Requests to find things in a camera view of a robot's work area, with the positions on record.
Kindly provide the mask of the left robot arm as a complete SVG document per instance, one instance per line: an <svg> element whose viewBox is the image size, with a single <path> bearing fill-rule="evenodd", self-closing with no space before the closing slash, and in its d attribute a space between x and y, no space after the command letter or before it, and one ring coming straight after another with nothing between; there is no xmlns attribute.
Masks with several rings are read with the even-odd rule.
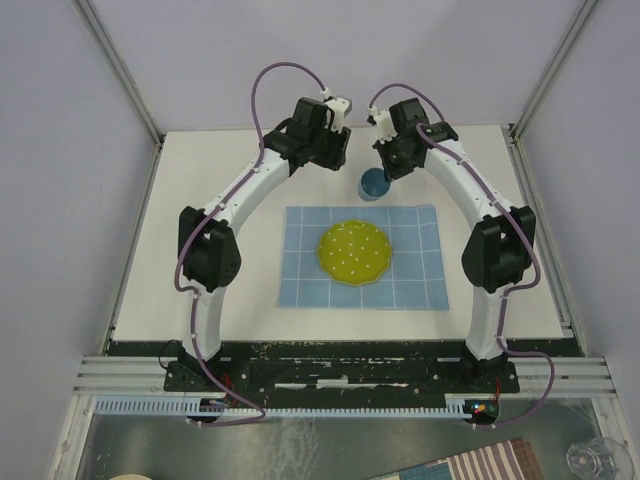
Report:
<svg viewBox="0 0 640 480"><path fill-rule="evenodd" d="M221 378L221 366L212 358L222 344L226 290L242 266L237 235L267 196L298 169L309 163L341 169L351 136L345 126L351 108L343 97L299 99L293 115L262 137L256 158L221 194L202 208L187 206L180 213L174 286L191 296L183 348L194 358L186 376L198 389L212 389Z"/></svg>

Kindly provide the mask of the green dotted plate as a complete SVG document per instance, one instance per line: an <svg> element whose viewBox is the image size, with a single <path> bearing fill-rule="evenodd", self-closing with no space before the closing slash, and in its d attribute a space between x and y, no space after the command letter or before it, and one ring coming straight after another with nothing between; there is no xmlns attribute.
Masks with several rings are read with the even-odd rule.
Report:
<svg viewBox="0 0 640 480"><path fill-rule="evenodd" d="M332 280L359 287L378 281L390 269L392 246L380 227L349 219L321 235L316 256L321 270Z"/></svg>

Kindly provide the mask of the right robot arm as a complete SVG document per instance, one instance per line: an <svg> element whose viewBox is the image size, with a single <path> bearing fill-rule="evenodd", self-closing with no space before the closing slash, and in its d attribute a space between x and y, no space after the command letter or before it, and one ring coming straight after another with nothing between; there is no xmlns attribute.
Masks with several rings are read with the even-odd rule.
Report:
<svg viewBox="0 0 640 480"><path fill-rule="evenodd" d="M528 269L534 270L534 284L541 277L533 249L536 216L530 207L518 207L499 194L473 165L458 133L444 120L430 122L418 99L384 110L369 106L368 113L386 177L396 181L425 170L469 224L461 265L473 287L473 301L458 370L463 386L481 391L506 367L509 295L525 289L522 280Z"/></svg>

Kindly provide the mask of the blue cup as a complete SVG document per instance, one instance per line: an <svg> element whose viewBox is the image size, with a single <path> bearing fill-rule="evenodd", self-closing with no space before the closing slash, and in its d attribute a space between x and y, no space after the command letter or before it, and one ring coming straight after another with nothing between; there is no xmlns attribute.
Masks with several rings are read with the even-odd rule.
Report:
<svg viewBox="0 0 640 480"><path fill-rule="evenodd" d="M382 168L370 168L360 177L357 193L363 201L376 201L390 190L391 181Z"/></svg>

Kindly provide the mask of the blue checked cloth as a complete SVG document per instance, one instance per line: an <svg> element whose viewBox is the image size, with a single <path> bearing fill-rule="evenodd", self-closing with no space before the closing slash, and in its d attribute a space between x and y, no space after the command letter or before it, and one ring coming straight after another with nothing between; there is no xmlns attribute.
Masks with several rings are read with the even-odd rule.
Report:
<svg viewBox="0 0 640 480"><path fill-rule="evenodd" d="M331 279L321 269L316 250L322 234L347 220L369 222L390 240L390 267L370 284L349 286ZM278 306L447 310L436 208L286 207Z"/></svg>

